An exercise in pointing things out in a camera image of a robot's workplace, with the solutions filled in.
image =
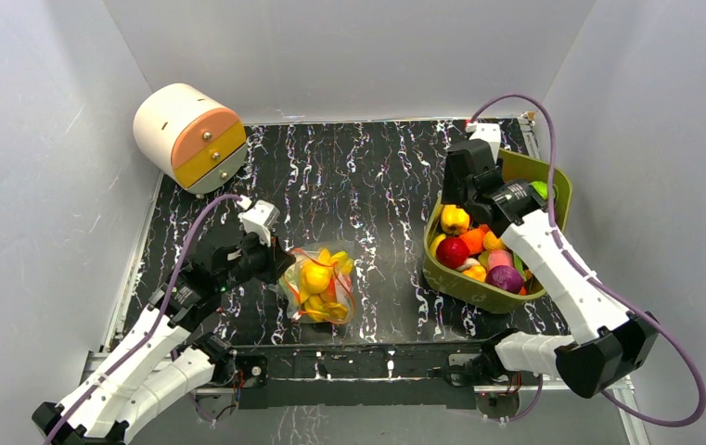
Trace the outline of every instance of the black marble table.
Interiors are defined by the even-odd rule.
[[[516,119],[495,122],[508,149],[527,152]],[[421,237],[441,188],[444,150],[466,138],[463,121],[265,125],[250,127],[248,134],[247,166],[218,193],[276,204],[276,234],[287,248],[354,242],[358,313],[345,326],[294,324],[277,293],[249,283],[220,297],[224,311],[207,319],[203,332],[213,330],[235,345],[286,347],[483,339],[507,327],[568,334],[547,298],[492,315],[422,280]],[[162,181],[124,331],[168,277],[175,247],[211,199],[182,191],[168,177]],[[237,235],[232,208],[229,203],[217,209],[200,242]]]

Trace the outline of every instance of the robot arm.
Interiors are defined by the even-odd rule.
[[[235,371],[232,345],[214,333],[202,336],[174,362],[149,377],[118,413],[115,421],[128,425],[123,442],[130,443],[148,422],[188,392],[211,382],[228,383]]]
[[[576,394],[591,398],[642,365],[658,333],[587,281],[595,273],[550,226],[546,202],[526,181],[504,182],[483,141],[468,140],[448,150],[442,203],[462,207],[473,221],[489,224],[530,266],[569,323],[570,336],[516,332],[496,340],[495,373],[559,376]]]
[[[159,318],[158,308],[167,285],[151,297],[132,330],[96,372],[59,404],[44,402],[33,413],[32,420],[45,434],[62,422],[53,444],[128,443],[144,424],[188,391],[210,381],[228,381],[223,376],[234,373],[232,349],[212,336],[202,337],[167,368],[148,376],[218,308],[219,296],[227,289],[254,278],[274,284],[295,262],[278,239],[271,236],[277,216],[278,210],[272,204],[258,201],[239,216],[244,235],[238,243],[216,248],[210,261],[187,259],[176,266],[180,270],[163,316]],[[135,345],[154,324],[150,341],[136,350]],[[113,366],[114,373],[109,371]],[[96,389],[88,397],[87,390],[92,385]],[[80,403],[78,408],[62,419],[65,408],[76,403]]]

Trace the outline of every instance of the yellow drawer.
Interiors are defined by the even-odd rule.
[[[183,165],[174,169],[175,179],[182,187],[189,188],[245,142],[246,131],[243,130],[243,124],[238,122]]]

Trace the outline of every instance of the olive green container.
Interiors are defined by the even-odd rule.
[[[530,158],[507,150],[500,150],[503,159],[503,179],[525,179],[527,181],[546,181],[549,164],[539,159]],[[571,181],[560,170],[555,169],[555,217],[560,230],[566,227],[571,204]],[[463,273],[442,266],[429,254],[429,246],[435,236],[443,231],[440,228],[440,213],[443,206],[440,197],[431,213],[424,231],[423,273],[427,284],[438,292],[461,299],[467,303],[491,313],[507,313],[516,310],[526,301],[541,298],[546,291],[535,277],[530,280],[526,290],[528,295],[515,295],[500,288],[476,281]]]

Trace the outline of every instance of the plastic bag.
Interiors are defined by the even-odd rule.
[[[352,243],[315,243],[290,251],[295,264],[279,279],[288,316],[299,323],[346,324],[357,310],[350,275]]]

